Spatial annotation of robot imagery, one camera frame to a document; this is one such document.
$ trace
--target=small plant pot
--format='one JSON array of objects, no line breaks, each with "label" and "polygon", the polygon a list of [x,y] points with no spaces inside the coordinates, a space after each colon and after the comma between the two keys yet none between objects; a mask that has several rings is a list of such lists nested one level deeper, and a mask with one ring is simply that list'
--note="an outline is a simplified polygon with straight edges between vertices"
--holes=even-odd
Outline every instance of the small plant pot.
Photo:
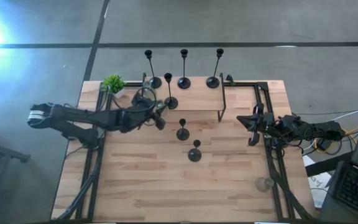
[{"label": "small plant pot", "polygon": [[117,99],[120,99],[122,96],[124,96],[125,94],[125,89],[123,88],[122,90],[118,91],[118,93],[113,93],[113,96]]}]

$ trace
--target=black floor stripe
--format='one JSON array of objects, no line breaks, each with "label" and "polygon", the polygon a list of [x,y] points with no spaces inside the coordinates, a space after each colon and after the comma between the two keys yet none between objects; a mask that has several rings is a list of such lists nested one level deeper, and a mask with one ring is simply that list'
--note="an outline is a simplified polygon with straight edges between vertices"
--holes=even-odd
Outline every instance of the black floor stripe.
[{"label": "black floor stripe", "polygon": [[91,78],[94,59],[96,57],[96,52],[98,51],[98,44],[100,41],[100,37],[102,35],[104,20],[105,20],[106,11],[109,6],[109,3],[110,3],[110,0],[104,0],[104,2],[103,2],[103,7],[102,7],[102,11],[100,13],[99,22],[98,22],[98,28],[96,29],[96,33],[94,35],[92,49],[91,49],[91,53],[89,55],[88,63],[86,64],[83,81],[89,81]]},{"label": "black floor stripe", "polygon": [[211,42],[211,43],[106,43],[102,49],[176,48],[176,47],[358,47],[358,42]]},{"label": "black floor stripe", "polygon": [[92,44],[0,44],[0,49],[83,49]]}]

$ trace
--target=black candle holder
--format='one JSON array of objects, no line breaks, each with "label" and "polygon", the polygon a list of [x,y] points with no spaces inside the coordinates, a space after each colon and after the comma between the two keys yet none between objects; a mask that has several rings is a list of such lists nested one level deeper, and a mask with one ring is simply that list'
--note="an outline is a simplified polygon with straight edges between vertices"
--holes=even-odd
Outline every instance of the black candle holder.
[{"label": "black candle holder", "polygon": [[173,97],[171,95],[171,80],[172,80],[172,74],[171,73],[166,73],[164,75],[164,79],[165,81],[167,81],[168,83],[168,89],[169,89],[169,97],[167,97],[164,101],[164,103],[168,106],[168,108],[170,110],[175,109],[176,107],[178,107],[178,99],[176,99],[175,97]]},{"label": "black candle holder", "polygon": [[153,54],[153,52],[151,50],[146,50],[144,52],[144,54],[146,55],[147,59],[149,60],[150,68],[152,69],[153,78],[150,79],[150,84],[152,85],[153,88],[158,88],[158,87],[161,86],[162,82],[161,82],[161,78],[154,76],[154,70],[153,70],[153,65],[152,65],[152,54]]},{"label": "black candle holder", "polygon": [[198,161],[200,161],[201,156],[202,156],[201,151],[199,149],[197,149],[201,145],[200,140],[198,140],[198,139],[194,140],[193,145],[195,148],[190,149],[187,156],[191,162],[198,162]]},{"label": "black candle holder", "polygon": [[185,128],[186,120],[182,118],[179,120],[179,124],[181,129],[177,131],[177,138],[181,141],[186,141],[190,136],[189,130]]},{"label": "black candle holder", "polygon": [[183,58],[183,77],[179,78],[178,80],[178,86],[181,89],[187,89],[191,85],[191,81],[189,78],[185,77],[185,68],[186,68],[186,58],[188,51],[186,49],[182,49],[180,51],[181,57]]},{"label": "black candle holder", "polygon": [[216,88],[219,86],[219,79],[215,77],[216,75],[216,69],[218,68],[218,63],[219,63],[219,59],[222,57],[222,54],[224,53],[223,49],[217,49],[216,50],[216,56],[218,58],[218,60],[216,61],[216,66],[215,66],[215,71],[214,71],[214,76],[212,77],[208,77],[206,79],[206,85],[210,88]]}]

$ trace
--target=wooden table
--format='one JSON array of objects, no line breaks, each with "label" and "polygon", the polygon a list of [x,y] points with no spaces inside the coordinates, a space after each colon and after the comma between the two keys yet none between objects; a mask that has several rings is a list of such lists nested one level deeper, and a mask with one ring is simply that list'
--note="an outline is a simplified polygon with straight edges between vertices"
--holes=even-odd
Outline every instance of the wooden table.
[{"label": "wooden table", "polygon": [[[254,184],[256,178],[269,176],[263,141],[254,147],[248,146],[250,133],[236,119],[240,114],[252,114],[255,105],[253,88],[225,88],[227,108],[219,123],[215,111],[187,111],[201,106],[194,102],[196,94],[193,91],[198,91],[196,86],[205,85],[205,78],[191,77],[191,87],[187,90],[179,89],[172,82],[173,96],[180,95],[181,91],[187,94],[178,97],[181,109],[171,110],[164,117],[167,122],[164,130],[143,126],[127,134],[107,133],[94,222],[249,222],[277,219],[272,192],[261,193]],[[291,114],[283,81],[266,82],[275,116]],[[94,110],[99,83],[84,82],[79,108]],[[160,92],[157,89],[158,97],[164,99],[163,90]],[[190,132],[186,141],[179,141],[176,137],[181,118],[187,120],[185,128]],[[201,141],[199,149],[203,155],[199,162],[191,162],[187,157],[195,139]],[[78,142],[71,142],[67,153],[79,146]],[[313,199],[301,152],[294,147],[286,148],[285,152],[291,191],[313,214]],[[65,161],[52,218],[62,214],[78,193],[85,157],[86,151],[83,150]],[[285,211],[282,192],[280,198]],[[84,215],[88,209],[87,200],[88,197]]]}]

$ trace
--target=gray floor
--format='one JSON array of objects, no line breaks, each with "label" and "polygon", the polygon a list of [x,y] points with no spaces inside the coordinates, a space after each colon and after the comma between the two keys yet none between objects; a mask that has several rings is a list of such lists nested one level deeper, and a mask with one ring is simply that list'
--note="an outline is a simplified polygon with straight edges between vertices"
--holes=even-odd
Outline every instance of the gray floor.
[{"label": "gray floor", "polygon": [[[102,5],[103,0],[0,0],[2,43],[92,43]],[[114,0],[101,36],[104,43],[317,41],[358,41],[358,0]],[[150,74],[144,50],[99,49],[90,79],[119,73],[139,80],[143,72]],[[181,74],[180,49],[152,50],[157,75]],[[210,76],[216,49],[188,50],[187,74]],[[0,49],[0,145],[32,154],[26,164],[9,164],[0,223],[48,220],[67,141],[56,131],[29,128],[29,106],[75,105],[89,56],[90,49]],[[218,71],[236,80],[284,80],[295,113],[358,109],[358,47],[226,48]],[[339,122],[356,128],[358,114]]]}]

